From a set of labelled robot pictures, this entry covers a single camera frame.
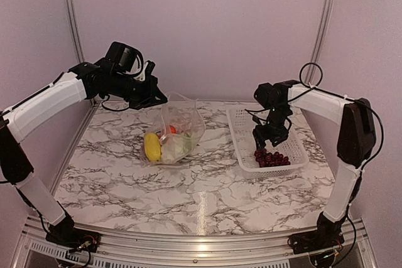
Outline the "white plastic basket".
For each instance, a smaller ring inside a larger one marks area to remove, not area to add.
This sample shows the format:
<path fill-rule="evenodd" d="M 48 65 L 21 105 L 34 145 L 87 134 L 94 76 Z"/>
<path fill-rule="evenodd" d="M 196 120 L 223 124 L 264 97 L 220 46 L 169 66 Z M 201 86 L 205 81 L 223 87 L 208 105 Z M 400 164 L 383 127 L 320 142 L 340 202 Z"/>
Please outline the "white plastic basket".
<path fill-rule="evenodd" d="M 246 179 L 288 176 L 310 162 L 296 131 L 290 129 L 286 141 L 273 146 L 271 141 L 267 140 L 265 145 L 267 152 L 272 154 L 278 152 L 286 156 L 290 162 L 289 165 L 260 167 L 254 155 L 257 150 L 253 136 L 256 123 L 252 120 L 252 116 L 244 110 L 243 105 L 227 109 L 226 114 L 237 161 Z"/>

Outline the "purple grape bunch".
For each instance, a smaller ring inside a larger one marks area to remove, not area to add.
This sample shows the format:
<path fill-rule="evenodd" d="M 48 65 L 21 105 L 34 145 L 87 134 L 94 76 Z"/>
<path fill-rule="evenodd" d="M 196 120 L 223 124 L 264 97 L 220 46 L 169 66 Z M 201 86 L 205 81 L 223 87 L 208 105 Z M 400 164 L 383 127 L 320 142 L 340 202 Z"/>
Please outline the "purple grape bunch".
<path fill-rule="evenodd" d="M 260 168 L 287 166 L 291 164 L 288 156 L 278 151 L 273 153 L 268 152 L 265 148 L 257 149 L 254 152 L 254 158 Z"/>

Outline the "orange pumpkin toy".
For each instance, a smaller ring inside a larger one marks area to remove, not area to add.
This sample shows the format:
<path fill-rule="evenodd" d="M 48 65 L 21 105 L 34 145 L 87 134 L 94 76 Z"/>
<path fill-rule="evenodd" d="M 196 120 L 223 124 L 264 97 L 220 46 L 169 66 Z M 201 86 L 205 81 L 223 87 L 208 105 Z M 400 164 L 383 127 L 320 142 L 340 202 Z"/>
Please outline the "orange pumpkin toy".
<path fill-rule="evenodd" d="M 172 134 L 176 134 L 176 133 L 177 133 L 177 130 L 176 130 L 175 127 L 173 127 L 173 126 L 169 126 L 169 130 L 170 130 L 170 132 L 171 132 Z"/>

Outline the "clear zip top bag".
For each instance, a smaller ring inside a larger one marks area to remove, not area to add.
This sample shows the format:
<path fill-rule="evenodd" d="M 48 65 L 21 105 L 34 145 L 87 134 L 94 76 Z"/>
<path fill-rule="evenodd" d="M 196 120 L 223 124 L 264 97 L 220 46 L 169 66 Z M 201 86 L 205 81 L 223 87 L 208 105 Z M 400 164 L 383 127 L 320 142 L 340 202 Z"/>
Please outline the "clear zip top bag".
<path fill-rule="evenodd" d="M 160 144 L 163 136 L 171 134 L 169 126 L 175 127 L 176 134 L 189 133 L 197 140 L 197 144 L 205 133 L 205 122 L 197 109 L 196 100 L 189 99 L 176 92 L 167 93 L 167 98 L 168 102 L 161 106 L 151 127 L 145 131 L 143 136 L 141 159 L 148 166 L 178 166 L 191 153 L 175 164 L 163 164 L 161 160 L 152 162 L 146 157 L 144 151 L 144 137 L 147 133 L 155 133 L 160 139 Z"/>

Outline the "yellow lemon toy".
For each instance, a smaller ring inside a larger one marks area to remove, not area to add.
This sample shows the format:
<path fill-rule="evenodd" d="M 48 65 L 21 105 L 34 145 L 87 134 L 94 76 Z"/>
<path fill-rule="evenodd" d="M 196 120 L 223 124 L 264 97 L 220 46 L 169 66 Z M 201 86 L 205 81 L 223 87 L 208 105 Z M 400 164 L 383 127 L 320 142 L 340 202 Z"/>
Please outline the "yellow lemon toy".
<path fill-rule="evenodd" d="M 152 161 L 161 159 L 160 139 L 155 133 L 147 133 L 144 137 L 144 151 L 146 157 Z"/>

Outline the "white cauliflower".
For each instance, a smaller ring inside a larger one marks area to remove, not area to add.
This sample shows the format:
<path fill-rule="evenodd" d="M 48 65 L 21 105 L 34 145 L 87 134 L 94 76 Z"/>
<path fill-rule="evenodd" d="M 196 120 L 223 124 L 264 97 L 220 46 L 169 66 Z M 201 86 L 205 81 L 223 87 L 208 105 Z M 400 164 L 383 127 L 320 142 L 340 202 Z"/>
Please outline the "white cauliflower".
<path fill-rule="evenodd" d="M 188 156 L 196 144 L 197 140 L 186 132 L 163 136 L 161 138 L 161 162 L 175 164 Z"/>

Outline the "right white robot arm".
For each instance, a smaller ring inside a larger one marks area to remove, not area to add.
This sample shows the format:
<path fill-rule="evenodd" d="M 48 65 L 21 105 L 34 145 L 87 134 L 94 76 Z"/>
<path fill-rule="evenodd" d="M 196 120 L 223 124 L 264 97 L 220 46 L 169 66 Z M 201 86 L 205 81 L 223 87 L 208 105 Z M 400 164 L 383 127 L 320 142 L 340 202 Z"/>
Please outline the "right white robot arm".
<path fill-rule="evenodd" d="M 330 198 L 319 214 L 316 229 L 291 235 L 288 245 L 294 254 L 302 254 L 343 243 L 341 227 L 359 191 L 364 165 L 369 162 L 376 144 L 370 102 L 309 87 L 296 80 L 273 85 L 263 83 L 254 92 L 254 99 L 269 112 L 265 122 L 257 122 L 253 129 L 257 150 L 265 148 L 267 141 L 276 147 L 287 140 L 289 129 L 285 122 L 294 107 L 317 114 L 339 126 L 338 168 Z"/>

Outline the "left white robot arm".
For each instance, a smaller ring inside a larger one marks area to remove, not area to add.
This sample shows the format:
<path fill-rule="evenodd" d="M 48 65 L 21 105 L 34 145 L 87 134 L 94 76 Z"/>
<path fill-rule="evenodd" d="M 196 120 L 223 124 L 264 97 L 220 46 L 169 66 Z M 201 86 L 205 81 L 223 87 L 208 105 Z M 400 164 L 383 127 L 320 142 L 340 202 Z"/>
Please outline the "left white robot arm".
<path fill-rule="evenodd" d="M 153 62 L 146 62 L 142 71 L 129 75 L 122 68 L 114 70 L 113 63 L 84 62 L 1 113 L 1 171 L 26 204 L 47 220 L 48 241 L 76 248 L 86 240 L 95 239 L 96 234 L 75 228 L 72 217 L 35 176 L 21 142 L 67 107 L 96 96 L 120 97 L 134 110 L 166 103 L 158 79 L 151 74 L 154 66 Z"/>

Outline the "left aluminium frame post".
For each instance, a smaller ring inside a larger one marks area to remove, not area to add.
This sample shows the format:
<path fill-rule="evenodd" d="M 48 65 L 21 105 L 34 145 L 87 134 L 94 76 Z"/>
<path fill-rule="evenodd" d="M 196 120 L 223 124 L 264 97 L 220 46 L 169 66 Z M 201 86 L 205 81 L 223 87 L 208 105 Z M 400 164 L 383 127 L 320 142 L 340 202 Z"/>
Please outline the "left aluminium frame post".
<path fill-rule="evenodd" d="M 75 56 L 77 61 L 82 63 L 84 58 L 84 51 L 82 48 L 82 43 L 79 35 L 79 27 L 77 23 L 77 17 L 75 14 L 75 6 L 73 0 L 64 0 L 67 12 L 68 27 L 70 29 L 70 34 L 72 37 L 73 49 L 75 51 Z"/>

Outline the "aluminium frame post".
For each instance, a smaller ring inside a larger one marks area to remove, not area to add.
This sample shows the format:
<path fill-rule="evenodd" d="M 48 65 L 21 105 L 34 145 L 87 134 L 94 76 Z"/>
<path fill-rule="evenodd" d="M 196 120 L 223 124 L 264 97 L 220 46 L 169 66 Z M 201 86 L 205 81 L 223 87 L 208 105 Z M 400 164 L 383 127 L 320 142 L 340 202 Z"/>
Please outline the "aluminium frame post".
<path fill-rule="evenodd" d="M 84 58 L 84 51 L 82 48 L 82 43 L 79 35 L 79 27 L 77 23 L 77 17 L 75 14 L 75 6 L 73 0 L 64 0 L 67 12 L 68 27 L 70 29 L 70 34 L 72 37 L 73 49 L 75 51 L 75 56 L 77 61 L 82 63 Z"/>
<path fill-rule="evenodd" d="M 323 43 L 325 41 L 326 33 L 329 28 L 333 4 L 334 0 L 323 0 L 320 22 L 318 24 L 317 35 L 315 38 L 312 55 L 310 57 L 310 61 L 313 63 L 318 63 L 320 59 Z"/>

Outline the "front aluminium rail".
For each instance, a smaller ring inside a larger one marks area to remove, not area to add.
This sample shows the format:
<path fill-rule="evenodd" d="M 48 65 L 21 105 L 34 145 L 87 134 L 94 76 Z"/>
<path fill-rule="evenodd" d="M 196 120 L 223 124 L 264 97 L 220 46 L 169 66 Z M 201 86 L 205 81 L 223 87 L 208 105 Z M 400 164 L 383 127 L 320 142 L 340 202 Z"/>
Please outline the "front aluminium rail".
<path fill-rule="evenodd" d="M 295 255 L 288 246 L 293 231 L 245 235 L 167 235 L 130 232 L 80 224 L 100 235 L 91 267 L 311 267 L 322 251 Z M 85 254 L 67 255 L 67 248 L 49 243 L 39 219 L 29 217 L 10 267 L 56 267 L 59 261 L 82 265 Z"/>

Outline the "right aluminium frame post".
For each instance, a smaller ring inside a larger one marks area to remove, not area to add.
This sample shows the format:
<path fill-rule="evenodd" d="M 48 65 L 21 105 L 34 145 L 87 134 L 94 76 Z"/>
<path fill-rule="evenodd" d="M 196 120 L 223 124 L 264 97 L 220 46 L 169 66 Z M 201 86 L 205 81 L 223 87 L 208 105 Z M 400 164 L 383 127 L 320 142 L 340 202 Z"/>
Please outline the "right aluminium frame post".
<path fill-rule="evenodd" d="M 334 0 L 323 0 L 320 22 L 318 24 L 317 35 L 315 38 L 312 55 L 310 57 L 310 61 L 313 63 L 318 63 L 320 59 L 323 43 L 325 41 L 326 33 L 329 28 L 333 4 Z"/>

